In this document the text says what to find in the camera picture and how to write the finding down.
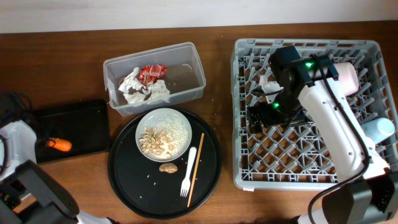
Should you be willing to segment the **pink bowl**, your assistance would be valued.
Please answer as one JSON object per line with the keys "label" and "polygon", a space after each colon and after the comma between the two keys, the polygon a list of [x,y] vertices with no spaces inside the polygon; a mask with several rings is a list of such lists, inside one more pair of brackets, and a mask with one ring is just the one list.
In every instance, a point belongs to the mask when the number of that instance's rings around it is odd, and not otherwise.
{"label": "pink bowl", "polygon": [[336,71],[339,74],[338,80],[341,83],[341,89],[345,96],[352,95],[359,89],[359,81],[354,66],[349,63],[336,63]]}

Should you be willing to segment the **wooden chopstick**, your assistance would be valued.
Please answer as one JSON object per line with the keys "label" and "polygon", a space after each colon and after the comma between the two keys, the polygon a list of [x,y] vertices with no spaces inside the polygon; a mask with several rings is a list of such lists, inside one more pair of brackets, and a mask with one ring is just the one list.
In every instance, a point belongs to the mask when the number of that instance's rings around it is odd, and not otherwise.
{"label": "wooden chopstick", "polygon": [[190,208],[190,204],[191,204],[191,201],[192,201],[193,189],[194,189],[194,186],[195,186],[197,170],[198,170],[198,164],[199,164],[199,161],[200,161],[200,154],[201,154],[201,149],[203,147],[204,138],[205,138],[205,133],[202,133],[201,134],[201,139],[200,139],[200,145],[199,145],[198,151],[197,151],[197,156],[196,156],[196,161],[195,161],[195,168],[194,168],[194,171],[193,171],[193,177],[192,177],[192,182],[191,182],[189,196],[188,196],[187,208]]}

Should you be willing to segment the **white cup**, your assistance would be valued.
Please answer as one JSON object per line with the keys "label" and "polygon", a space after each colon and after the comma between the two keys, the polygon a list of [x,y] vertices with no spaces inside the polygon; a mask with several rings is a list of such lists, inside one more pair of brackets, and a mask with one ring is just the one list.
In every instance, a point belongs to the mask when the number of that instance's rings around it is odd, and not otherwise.
{"label": "white cup", "polygon": [[365,135],[375,144],[386,140],[395,133],[394,123],[387,118],[378,118],[361,125]]}

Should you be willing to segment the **white tissue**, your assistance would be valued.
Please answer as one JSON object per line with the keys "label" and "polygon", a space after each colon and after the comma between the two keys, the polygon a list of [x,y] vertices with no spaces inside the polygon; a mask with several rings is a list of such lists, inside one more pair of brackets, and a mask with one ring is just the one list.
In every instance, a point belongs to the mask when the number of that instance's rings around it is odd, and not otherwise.
{"label": "white tissue", "polygon": [[167,89],[164,80],[157,80],[155,83],[147,85],[149,97],[147,100],[163,100],[167,103],[170,102],[170,91]]}
{"label": "white tissue", "polygon": [[134,104],[144,101],[146,95],[140,93],[142,89],[146,87],[136,78],[139,74],[139,67],[135,67],[134,70],[126,76],[119,85],[118,90],[123,93],[123,97],[128,104]]}

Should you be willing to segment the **grey plate with food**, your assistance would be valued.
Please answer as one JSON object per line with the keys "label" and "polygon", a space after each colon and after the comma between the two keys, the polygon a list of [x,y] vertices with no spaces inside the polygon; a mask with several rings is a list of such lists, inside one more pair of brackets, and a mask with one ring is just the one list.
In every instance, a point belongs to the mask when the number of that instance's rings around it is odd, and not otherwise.
{"label": "grey plate with food", "polygon": [[188,118],[170,108],[159,108],[145,114],[136,128],[136,144],[146,158],[170,162],[182,156],[192,140]]}

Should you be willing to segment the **red snack wrapper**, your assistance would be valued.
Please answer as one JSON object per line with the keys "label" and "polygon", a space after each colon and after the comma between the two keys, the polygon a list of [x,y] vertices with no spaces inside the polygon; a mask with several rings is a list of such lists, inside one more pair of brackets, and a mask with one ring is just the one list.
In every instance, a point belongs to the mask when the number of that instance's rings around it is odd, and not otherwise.
{"label": "red snack wrapper", "polygon": [[158,79],[166,74],[168,67],[162,64],[146,65],[141,68],[138,80],[145,86],[155,83]]}

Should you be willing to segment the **walnut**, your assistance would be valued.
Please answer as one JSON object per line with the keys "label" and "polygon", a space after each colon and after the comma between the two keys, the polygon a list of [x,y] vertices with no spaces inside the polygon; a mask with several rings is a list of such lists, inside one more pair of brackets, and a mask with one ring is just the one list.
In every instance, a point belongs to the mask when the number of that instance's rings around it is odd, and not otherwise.
{"label": "walnut", "polygon": [[176,171],[178,171],[178,167],[177,167],[175,164],[168,162],[168,163],[162,164],[162,165],[159,167],[159,170],[160,170],[161,172],[166,172],[166,173],[168,173],[168,174],[173,174],[173,173],[175,173]]}

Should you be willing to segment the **white plastic fork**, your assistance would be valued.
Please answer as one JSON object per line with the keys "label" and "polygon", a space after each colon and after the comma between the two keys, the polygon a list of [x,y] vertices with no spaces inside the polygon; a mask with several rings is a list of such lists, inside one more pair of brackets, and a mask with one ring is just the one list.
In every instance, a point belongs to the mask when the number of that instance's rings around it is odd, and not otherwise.
{"label": "white plastic fork", "polygon": [[189,154],[188,154],[187,169],[186,169],[185,177],[181,184],[181,189],[180,189],[181,197],[186,197],[188,195],[188,191],[190,189],[190,184],[191,184],[190,183],[190,174],[192,172],[192,167],[193,167],[193,163],[194,163],[196,154],[197,154],[197,148],[191,147],[189,150]]}

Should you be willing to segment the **round black tray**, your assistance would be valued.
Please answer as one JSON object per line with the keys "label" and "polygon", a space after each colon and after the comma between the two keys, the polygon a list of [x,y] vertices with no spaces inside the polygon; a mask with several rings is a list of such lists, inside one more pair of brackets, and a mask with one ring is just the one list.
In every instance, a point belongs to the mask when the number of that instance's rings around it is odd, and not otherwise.
{"label": "round black tray", "polygon": [[182,180],[187,169],[188,153],[173,161],[178,171],[161,172],[160,163],[146,158],[138,149],[135,133],[142,116],[128,122],[117,135],[108,157],[110,184],[127,208],[140,216],[153,219],[172,219],[198,208],[214,191],[221,174],[221,150],[213,129],[198,115],[182,111],[192,126],[191,145],[201,149],[190,208],[188,197],[180,196]]}

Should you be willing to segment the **orange carrot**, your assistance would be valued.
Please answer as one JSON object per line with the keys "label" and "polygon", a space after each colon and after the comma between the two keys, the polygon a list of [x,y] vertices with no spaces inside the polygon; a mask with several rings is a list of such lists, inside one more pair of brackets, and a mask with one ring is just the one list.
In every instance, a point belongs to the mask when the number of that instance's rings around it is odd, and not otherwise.
{"label": "orange carrot", "polygon": [[46,142],[46,146],[56,149],[58,151],[68,152],[72,148],[72,143],[64,139],[49,138]]}

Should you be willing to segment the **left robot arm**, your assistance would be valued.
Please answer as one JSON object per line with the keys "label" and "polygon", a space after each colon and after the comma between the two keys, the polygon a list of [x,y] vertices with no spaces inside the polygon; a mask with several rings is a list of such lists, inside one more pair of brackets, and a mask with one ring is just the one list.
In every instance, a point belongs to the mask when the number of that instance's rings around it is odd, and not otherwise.
{"label": "left robot arm", "polygon": [[100,223],[36,164],[34,130],[23,121],[1,128],[1,223]]}

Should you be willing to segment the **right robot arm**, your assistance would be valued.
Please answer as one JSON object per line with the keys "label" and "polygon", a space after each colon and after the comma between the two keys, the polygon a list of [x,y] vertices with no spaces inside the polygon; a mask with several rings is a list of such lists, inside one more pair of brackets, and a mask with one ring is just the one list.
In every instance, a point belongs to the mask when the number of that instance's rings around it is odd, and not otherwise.
{"label": "right robot arm", "polygon": [[259,133],[291,125],[307,111],[330,153],[338,183],[317,194],[319,209],[296,223],[379,223],[397,214],[397,174],[376,152],[372,138],[355,118],[347,96],[359,88],[350,63],[333,63],[326,55],[301,57],[294,47],[276,50],[269,65],[280,89],[275,100],[248,108],[249,129]]}

